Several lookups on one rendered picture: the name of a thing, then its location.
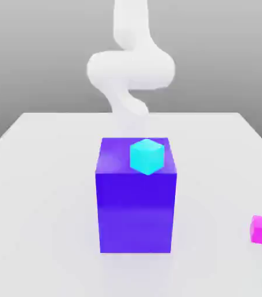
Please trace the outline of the small cyan cube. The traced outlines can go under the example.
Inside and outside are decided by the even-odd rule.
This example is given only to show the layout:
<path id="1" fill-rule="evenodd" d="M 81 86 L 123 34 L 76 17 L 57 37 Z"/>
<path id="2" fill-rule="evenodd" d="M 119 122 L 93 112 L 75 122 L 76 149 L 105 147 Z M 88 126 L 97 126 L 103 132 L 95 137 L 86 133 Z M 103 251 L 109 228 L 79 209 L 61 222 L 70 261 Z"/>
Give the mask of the small cyan cube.
<path id="1" fill-rule="evenodd" d="M 151 175 L 164 167 L 165 146 L 151 139 L 143 139 L 130 145 L 130 167 L 145 175 Z"/>

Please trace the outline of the large purple box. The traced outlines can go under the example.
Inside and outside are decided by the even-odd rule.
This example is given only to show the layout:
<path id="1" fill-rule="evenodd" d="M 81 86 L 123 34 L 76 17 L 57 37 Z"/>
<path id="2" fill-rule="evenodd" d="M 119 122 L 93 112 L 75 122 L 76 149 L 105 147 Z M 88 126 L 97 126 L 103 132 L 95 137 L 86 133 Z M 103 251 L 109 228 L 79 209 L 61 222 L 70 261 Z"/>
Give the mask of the large purple box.
<path id="1" fill-rule="evenodd" d="M 169 253 L 172 246 L 177 169 L 169 139 L 163 167 L 146 175 L 130 167 L 130 147 L 139 138 L 101 141 L 95 181 L 102 253 Z"/>

